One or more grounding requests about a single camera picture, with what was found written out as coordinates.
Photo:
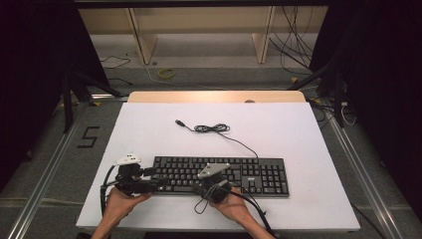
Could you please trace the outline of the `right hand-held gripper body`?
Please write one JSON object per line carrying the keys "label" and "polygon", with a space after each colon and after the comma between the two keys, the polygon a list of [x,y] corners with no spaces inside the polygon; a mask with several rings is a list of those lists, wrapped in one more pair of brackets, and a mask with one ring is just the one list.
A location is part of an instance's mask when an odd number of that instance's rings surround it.
{"label": "right hand-held gripper body", "polygon": [[213,203],[223,201],[231,191],[231,184],[222,172],[230,167],[229,163],[208,163],[199,173],[200,184],[206,186],[203,199]]}

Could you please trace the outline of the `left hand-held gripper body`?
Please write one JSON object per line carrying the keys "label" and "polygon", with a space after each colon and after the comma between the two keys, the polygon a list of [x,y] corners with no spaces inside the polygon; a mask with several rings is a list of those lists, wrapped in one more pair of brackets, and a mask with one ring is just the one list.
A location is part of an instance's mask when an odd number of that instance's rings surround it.
{"label": "left hand-held gripper body", "polygon": [[118,167],[115,187],[126,195],[153,192],[156,189],[150,180],[141,179],[144,168],[140,163],[141,159],[134,153],[127,153],[115,162]]}

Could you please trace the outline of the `black keyboard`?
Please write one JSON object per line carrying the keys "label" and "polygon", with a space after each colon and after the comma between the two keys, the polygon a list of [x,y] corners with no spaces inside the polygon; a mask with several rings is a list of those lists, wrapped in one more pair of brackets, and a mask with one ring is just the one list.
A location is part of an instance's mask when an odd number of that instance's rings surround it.
{"label": "black keyboard", "polygon": [[193,194],[193,186],[201,182],[198,174],[212,163],[229,163],[230,166],[222,170],[222,177],[242,193],[258,198],[290,196],[282,158],[157,156],[153,162],[157,168],[153,178],[169,179],[167,185],[158,189],[160,193]]}

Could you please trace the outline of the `person's left hand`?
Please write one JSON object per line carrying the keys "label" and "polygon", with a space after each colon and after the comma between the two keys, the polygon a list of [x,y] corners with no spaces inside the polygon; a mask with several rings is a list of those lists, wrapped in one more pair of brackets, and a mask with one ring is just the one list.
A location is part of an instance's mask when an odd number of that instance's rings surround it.
{"label": "person's left hand", "polygon": [[128,196],[114,187],[108,195],[103,220],[111,224],[118,224],[136,205],[146,201],[151,196],[151,193]]}

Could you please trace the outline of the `person's right hand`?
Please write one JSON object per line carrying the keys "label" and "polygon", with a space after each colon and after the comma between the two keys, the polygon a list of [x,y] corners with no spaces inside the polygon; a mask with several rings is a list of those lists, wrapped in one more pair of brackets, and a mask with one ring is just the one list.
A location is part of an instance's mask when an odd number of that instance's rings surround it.
{"label": "person's right hand", "polygon": [[235,221],[240,225],[254,221],[243,198],[236,196],[240,191],[232,188],[229,195],[220,203],[210,203],[210,205],[222,213],[226,218]]}

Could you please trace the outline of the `white table board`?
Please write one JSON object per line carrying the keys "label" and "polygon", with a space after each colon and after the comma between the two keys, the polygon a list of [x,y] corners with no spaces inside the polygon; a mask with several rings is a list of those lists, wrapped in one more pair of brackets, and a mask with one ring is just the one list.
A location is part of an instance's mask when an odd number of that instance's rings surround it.
{"label": "white table board", "polygon": [[307,103],[122,106],[77,225],[102,218],[100,187],[111,165],[134,153],[144,167],[158,155],[282,158],[290,196],[258,203],[275,231],[351,232],[359,228]]}

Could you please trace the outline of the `wooden table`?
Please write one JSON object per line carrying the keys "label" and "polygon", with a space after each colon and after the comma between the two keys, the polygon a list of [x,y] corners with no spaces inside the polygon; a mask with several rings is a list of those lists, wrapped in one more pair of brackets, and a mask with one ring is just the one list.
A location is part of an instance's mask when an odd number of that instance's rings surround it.
{"label": "wooden table", "polygon": [[304,103],[299,91],[151,91],[133,92],[129,103]]}

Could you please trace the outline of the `black metal stand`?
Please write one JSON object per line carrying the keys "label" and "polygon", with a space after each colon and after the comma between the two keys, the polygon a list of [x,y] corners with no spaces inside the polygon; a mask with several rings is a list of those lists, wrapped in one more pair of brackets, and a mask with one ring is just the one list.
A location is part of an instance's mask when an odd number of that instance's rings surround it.
{"label": "black metal stand", "polygon": [[341,115],[341,93],[342,93],[342,73],[341,73],[341,52],[337,51],[330,60],[319,70],[306,77],[304,80],[293,84],[288,91],[297,91],[307,84],[320,79],[317,87],[317,94],[320,97],[326,97],[330,93],[334,96],[333,116],[340,127],[343,127]]}
{"label": "black metal stand", "polygon": [[109,85],[97,81],[93,77],[80,71],[68,73],[62,79],[62,96],[65,110],[65,129],[67,133],[74,124],[74,113],[72,106],[72,96],[74,94],[80,103],[88,103],[94,97],[88,90],[88,86],[94,86],[103,92],[109,93],[115,98],[127,97],[127,94],[121,93]]}

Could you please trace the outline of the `wooden shelf unit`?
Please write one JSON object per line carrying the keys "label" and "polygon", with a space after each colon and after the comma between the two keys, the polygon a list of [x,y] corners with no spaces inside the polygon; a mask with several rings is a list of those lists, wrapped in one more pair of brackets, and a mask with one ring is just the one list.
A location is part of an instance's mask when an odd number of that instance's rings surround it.
{"label": "wooden shelf unit", "polygon": [[159,34],[248,33],[257,61],[266,61],[269,37],[294,28],[317,33],[326,6],[181,7],[82,9],[80,14],[92,35],[133,36],[139,58],[150,62]]}

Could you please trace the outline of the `black curtain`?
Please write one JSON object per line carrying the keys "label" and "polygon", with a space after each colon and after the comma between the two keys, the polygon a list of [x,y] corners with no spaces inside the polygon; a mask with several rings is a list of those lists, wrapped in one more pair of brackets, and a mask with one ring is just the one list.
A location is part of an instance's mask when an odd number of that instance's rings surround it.
{"label": "black curtain", "polygon": [[422,0],[331,0],[311,68],[328,62],[356,14],[346,95],[380,159],[422,221]]}
{"label": "black curtain", "polygon": [[0,192],[81,72],[107,85],[73,0],[0,0]]}

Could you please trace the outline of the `aluminium floor rail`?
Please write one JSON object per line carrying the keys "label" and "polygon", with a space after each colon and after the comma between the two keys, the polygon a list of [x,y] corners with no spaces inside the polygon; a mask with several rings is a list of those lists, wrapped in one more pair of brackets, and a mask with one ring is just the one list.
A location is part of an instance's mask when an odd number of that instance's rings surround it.
{"label": "aluminium floor rail", "polygon": [[42,199],[44,198],[61,162],[63,161],[64,155],[70,145],[70,142],[77,130],[78,124],[87,111],[89,103],[79,103],[75,109],[75,115],[73,117],[73,123],[69,129],[62,135],[59,144],[55,148],[53,155],[51,156],[47,167],[44,169],[41,178],[38,180],[34,190],[30,197],[26,200],[22,211],[15,220],[13,227],[7,235],[7,239],[24,239],[29,226],[31,225],[39,206],[41,205]]}
{"label": "aluminium floor rail", "polygon": [[338,124],[336,119],[329,121],[346,157],[350,163],[353,172],[358,179],[365,197],[369,202],[379,224],[383,230],[386,239],[403,239],[403,234],[395,222],[392,212],[388,208],[385,200],[376,188],[374,181],[365,169],[364,164],[360,160],[350,138],[345,130]]}

